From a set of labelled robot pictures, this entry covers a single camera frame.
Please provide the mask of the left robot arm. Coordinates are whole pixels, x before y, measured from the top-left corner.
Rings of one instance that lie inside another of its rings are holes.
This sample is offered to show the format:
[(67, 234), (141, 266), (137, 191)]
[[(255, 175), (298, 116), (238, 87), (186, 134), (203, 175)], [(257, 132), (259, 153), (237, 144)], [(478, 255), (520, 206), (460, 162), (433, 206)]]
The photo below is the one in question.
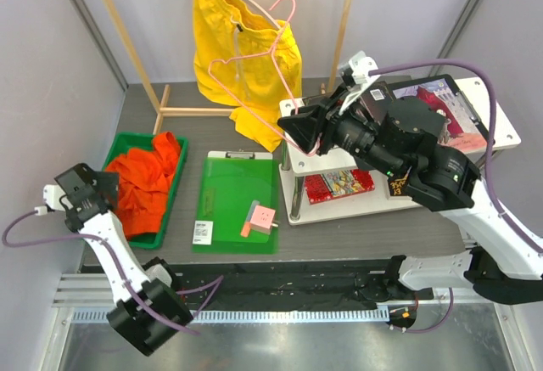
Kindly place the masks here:
[(193, 315), (182, 301), (181, 282), (155, 257), (142, 265), (115, 214), (120, 177), (79, 163), (43, 188), (48, 208), (65, 213), (65, 226), (90, 246), (112, 291), (109, 325), (148, 357), (177, 332), (186, 332)]

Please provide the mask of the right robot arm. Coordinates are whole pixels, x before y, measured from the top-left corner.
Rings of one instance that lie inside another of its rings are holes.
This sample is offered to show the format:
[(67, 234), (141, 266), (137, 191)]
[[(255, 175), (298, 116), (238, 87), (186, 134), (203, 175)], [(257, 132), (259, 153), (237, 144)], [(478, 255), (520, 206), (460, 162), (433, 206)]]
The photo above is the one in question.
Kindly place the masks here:
[(469, 288), (504, 305), (542, 299), (541, 245), (522, 241), (518, 220), (499, 210), (490, 184), (460, 150), (439, 143), (445, 118), (420, 98), (393, 100), (381, 121), (360, 104), (336, 98), (303, 106), (277, 124), (303, 151), (325, 155), (337, 146), (360, 169), (404, 180), (404, 195), (454, 222), (476, 247), (449, 256), (393, 256), (379, 279), (386, 298), (429, 288)]

